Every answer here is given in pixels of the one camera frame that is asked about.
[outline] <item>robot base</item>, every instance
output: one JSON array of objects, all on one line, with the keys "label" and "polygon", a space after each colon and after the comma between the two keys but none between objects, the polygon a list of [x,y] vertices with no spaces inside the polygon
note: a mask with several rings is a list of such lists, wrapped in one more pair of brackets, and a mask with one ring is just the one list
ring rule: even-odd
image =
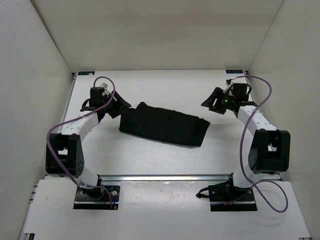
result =
[{"label": "robot base", "polygon": [[113,198],[113,207],[110,207],[110,200],[107,195],[101,197],[99,200],[92,199],[85,193],[85,189],[77,187],[74,197],[73,209],[91,209],[91,210],[118,210],[120,186],[118,185],[105,185],[106,189]]},{"label": "robot base", "polygon": [[[255,196],[252,190],[243,191],[226,181],[208,186],[211,212],[250,212],[257,211]],[[243,196],[241,199],[229,204],[217,204],[230,202]]]}]

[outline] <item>cloth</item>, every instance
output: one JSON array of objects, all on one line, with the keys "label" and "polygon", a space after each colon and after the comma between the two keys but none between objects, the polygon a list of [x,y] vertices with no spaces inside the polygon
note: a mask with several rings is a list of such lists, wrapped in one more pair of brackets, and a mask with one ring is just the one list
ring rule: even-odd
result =
[{"label": "cloth", "polygon": [[210,122],[141,102],[121,113],[120,132],[165,143],[200,147]]}]

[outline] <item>white tabletop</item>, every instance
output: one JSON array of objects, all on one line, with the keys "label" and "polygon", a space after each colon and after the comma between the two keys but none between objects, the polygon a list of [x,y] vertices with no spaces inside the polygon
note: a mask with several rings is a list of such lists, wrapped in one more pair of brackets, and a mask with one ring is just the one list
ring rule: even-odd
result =
[{"label": "white tabletop", "polygon": [[[24,233],[34,240],[298,240],[310,237],[291,182],[278,182],[289,207],[270,209],[254,189],[258,211],[210,212],[195,194],[206,181],[121,182],[119,209],[73,209],[76,186],[63,178],[41,180]],[[261,191],[277,209],[285,200],[274,185]]]},{"label": "white tabletop", "polygon": [[[225,70],[96,71],[94,75],[78,75],[65,119],[78,116],[95,78],[106,76],[133,108],[145,102],[152,107],[198,116],[211,124],[202,146],[188,148],[122,133],[120,117],[111,119],[106,115],[82,143],[88,169],[101,175],[230,174],[239,166],[244,125],[232,112],[221,115],[202,107],[201,103],[215,87],[224,89],[226,79],[238,75],[227,74]],[[112,89],[106,79],[99,80],[97,85],[102,82]],[[244,156],[248,155],[251,141],[248,132]]]}]

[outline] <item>black cloth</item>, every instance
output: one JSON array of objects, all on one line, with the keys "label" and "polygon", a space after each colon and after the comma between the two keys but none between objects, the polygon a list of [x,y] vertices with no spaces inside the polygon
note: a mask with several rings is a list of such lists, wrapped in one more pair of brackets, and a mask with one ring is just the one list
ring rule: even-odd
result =
[{"label": "black cloth", "polygon": [[141,102],[136,109],[122,112],[119,130],[165,143],[199,147],[209,125],[210,122],[197,116]]}]

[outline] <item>gray wall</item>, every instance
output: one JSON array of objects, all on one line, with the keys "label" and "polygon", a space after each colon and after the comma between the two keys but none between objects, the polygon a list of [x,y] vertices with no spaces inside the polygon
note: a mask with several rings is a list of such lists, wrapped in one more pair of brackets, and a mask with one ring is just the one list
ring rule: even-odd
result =
[{"label": "gray wall", "polygon": [[18,239],[72,75],[28,0],[0,0],[0,238]]},{"label": "gray wall", "polygon": [[72,71],[247,70],[282,0],[31,0]]},{"label": "gray wall", "polygon": [[[273,94],[263,107],[291,133],[287,178],[292,180],[313,239],[320,239],[320,1],[285,0],[250,68]],[[261,100],[267,88],[250,81]]]}]

